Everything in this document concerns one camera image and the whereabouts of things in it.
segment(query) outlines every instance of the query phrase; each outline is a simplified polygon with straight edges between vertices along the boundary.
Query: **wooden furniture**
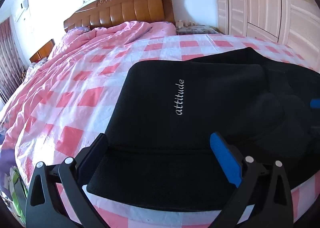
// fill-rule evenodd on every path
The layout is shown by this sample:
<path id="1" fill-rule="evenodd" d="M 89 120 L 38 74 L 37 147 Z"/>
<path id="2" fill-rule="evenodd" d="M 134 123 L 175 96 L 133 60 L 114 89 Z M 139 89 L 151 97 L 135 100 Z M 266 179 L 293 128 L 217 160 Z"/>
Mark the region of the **wooden furniture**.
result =
<path id="1" fill-rule="evenodd" d="M 216 31 L 216 28 L 209 25 L 190 25 L 182 28 L 177 27 L 177 35 L 189 35 L 189 34 L 220 34 Z"/>
<path id="2" fill-rule="evenodd" d="M 48 57 L 53 47 L 54 47 L 54 40 L 51 39 L 30 58 L 31 63 L 38 62 L 43 58 Z"/>
<path id="3" fill-rule="evenodd" d="M 175 23 L 171 0 L 97 0 L 64 21 L 64 29 L 112 27 L 126 21 Z"/>
<path id="4" fill-rule="evenodd" d="M 320 9 L 315 0 L 217 1 L 221 32 L 288 45 L 320 71 Z"/>

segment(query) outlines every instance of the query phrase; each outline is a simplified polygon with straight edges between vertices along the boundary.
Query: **folded black clothing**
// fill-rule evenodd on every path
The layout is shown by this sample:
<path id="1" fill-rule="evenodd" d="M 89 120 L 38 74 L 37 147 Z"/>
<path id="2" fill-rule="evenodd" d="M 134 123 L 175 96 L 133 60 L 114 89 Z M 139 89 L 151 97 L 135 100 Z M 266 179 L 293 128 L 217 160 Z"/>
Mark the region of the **folded black clothing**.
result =
<path id="1" fill-rule="evenodd" d="M 236 187 L 210 149 L 218 131 L 244 156 L 280 160 L 291 188 L 320 169 L 320 75 L 252 48 L 129 70 L 87 190 L 167 211 L 220 210 Z M 257 192 L 250 200 L 255 203 Z"/>

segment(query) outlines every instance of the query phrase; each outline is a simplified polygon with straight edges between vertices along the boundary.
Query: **wooden headboard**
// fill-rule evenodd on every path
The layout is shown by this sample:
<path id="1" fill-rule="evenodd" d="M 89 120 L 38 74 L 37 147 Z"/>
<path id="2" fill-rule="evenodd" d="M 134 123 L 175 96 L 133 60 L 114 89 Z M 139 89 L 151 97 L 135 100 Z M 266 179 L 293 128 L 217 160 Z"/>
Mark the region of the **wooden headboard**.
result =
<path id="1" fill-rule="evenodd" d="M 97 0 L 64 21 L 64 29 L 112 27 L 126 21 L 174 22 L 171 0 Z"/>

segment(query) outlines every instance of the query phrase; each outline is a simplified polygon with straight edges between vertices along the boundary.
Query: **purple curtain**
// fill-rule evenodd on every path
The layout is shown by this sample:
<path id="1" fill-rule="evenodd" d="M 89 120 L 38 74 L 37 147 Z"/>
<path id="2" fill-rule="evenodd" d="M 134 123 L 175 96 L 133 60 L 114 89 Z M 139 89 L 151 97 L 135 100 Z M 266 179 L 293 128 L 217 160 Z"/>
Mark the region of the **purple curtain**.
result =
<path id="1" fill-rule="evenodd" d="M 9 18 L 0 24 L 0 99 L 5 104 L 21 84 L 23 63 L 14 44 Z"/>

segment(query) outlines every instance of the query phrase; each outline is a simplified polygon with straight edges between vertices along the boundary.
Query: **bed sheet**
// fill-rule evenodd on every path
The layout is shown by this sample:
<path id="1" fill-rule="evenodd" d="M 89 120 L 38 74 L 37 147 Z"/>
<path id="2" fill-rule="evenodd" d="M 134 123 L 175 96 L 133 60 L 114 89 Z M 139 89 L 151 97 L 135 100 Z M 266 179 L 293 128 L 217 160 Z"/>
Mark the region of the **bed sheet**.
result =
<path id="1" fill-rule="evenodd" d="M 140 25 L 136 37 L 146 30 L 145 26 Z M 20 109 L 16 109 L 17 118 L 6 133 L 2 150 L 14 150 L 27 185 L 37 162 L 61 163 L 68 156 L 76 156 L 105 131 L 127 72 L 138 61 L 187 60 L 252 47 L 270 59 L 312 69 L 290 47 L 261 39 L 182 35 L 133 41 L 131 35 L 120 37 L 114 40 L 116 45 L 110 45 L 107 41 L 110 36 L 97 35 L 85 45 L 53 57 L 31 78 L 37 81 L 26 96 L 14 99 L 12 104 L 19 104 Z M 77 220 L 61 186 L 59 192 L 70 217 Z M 292 190 L 295 220 L 305 213 L 319 193 L 320 172 Z M 219 211 L 154 211 L 86 194 L 111 227 L 205 228 L 219 214 Z M 252 208 L 247 207 L 242 221 L 249 217 Z"/>

